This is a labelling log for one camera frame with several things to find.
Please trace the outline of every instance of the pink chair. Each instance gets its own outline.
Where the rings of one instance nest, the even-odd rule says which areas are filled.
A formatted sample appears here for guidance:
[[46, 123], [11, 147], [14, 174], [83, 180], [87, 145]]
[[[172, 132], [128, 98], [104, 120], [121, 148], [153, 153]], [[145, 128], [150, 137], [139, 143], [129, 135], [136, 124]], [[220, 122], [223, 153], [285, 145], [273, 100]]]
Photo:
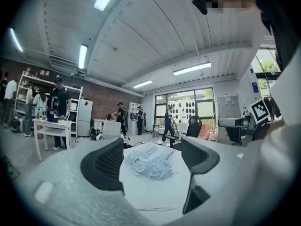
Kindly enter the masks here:
[[208, 124], [202, 124], [201, 131], [198, 134], [198, 138], [208, 140], [210, 136], [210, 128]]

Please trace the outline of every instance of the brick wall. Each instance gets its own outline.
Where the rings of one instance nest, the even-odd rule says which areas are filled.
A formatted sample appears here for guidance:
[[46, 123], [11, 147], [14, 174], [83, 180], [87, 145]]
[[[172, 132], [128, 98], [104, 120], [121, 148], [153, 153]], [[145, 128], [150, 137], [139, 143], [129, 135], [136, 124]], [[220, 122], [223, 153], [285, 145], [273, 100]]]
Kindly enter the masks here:
[[[0, 58], [0, 70], [3, 72], [2, 79], [4, 77], [4, 73], [8, 72], [9, 77], [8, 81], [17, 78], [17, 83], [21, 78], [22, 72], [26, 71], [27, 68], [30, 68], [30, 74], [35, 74], [36, 72], [40, 72], [42, 68], [22, 64], [16, 61]], [[50, 75], [48, 80], [55, 81], [57, 73], [53, 71], [49, 71]], [[118, 90], [110, 89], [107, 87], [103, 87], [100, 85], [96, 85], [90, 83], [88, 81], [80, 80], [80, 79], [73, 79], [71, 80], [70, 77], [62, 75], [64, 78], [64, 84], [67, 86], [79, 86], [84, 87], [83, 96], [85, 99], [93, 101], [93, 108], [92, 108], [92, 118], [94, 119], [102, 119], [103, 116], [107, 116], [108, 114], [112, 114], [117, 111], [117, 103], [123, 102], [125, 108], [128, 109], [128, 104], [130, 102], [141, 103], [142, 98], [137, 97], [134, 95], [130, 95]], [[72, 97], [78, 97], [78, 94], [72, 94]]]

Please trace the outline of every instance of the white shirt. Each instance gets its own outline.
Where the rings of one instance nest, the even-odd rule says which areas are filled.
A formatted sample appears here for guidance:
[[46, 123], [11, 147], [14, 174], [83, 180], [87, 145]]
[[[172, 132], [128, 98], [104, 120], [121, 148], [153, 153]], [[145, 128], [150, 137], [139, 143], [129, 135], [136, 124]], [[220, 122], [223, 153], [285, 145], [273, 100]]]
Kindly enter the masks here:
[[40, 113], [42, 113], [43, 109], [46, 109], [46, 106], [47, 106], [47, 97], [46, 97], [46, 100], [43, 102], [42, 99], [41, 99], [40, 94], [37, 94], [34, 97], [32, 104], [36, 105], [36, 109], [34, 111], [34, 115], [37, 116], [39, 110], [40, 110]]
[[30, 103], [32, 99], [32, 89], [29, 89], [26, 93], [26, 104]]
[[5, 90], [4, 99], [9, 99], [9, 100], [12, 99], [14, 91], [16, 90], [17, 90], [17, 82], [15, 81], [8, 82], [8, 85], [6, 86], [6, 90]]

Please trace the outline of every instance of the black cap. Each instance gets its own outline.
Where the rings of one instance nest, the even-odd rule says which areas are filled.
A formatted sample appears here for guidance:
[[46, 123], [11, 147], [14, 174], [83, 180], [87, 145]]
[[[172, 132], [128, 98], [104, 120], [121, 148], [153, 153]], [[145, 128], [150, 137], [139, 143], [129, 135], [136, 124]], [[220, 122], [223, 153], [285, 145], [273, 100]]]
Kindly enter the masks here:
[[55, 80], [55, 83], [57, 84], [57, 83], [64, 83], [64, 79], [62, 78], [62, 76], [60, 76], [60, 77], [57, 77], [57, 79]]

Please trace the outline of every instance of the bottle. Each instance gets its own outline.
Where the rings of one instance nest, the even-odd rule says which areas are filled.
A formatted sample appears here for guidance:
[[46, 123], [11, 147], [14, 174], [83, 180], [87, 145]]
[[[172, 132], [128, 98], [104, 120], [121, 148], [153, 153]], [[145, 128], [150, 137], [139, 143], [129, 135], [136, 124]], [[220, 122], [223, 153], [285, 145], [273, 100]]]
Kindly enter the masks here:
[[38, 120], [40, 120], [40, 109], [38, 109]]

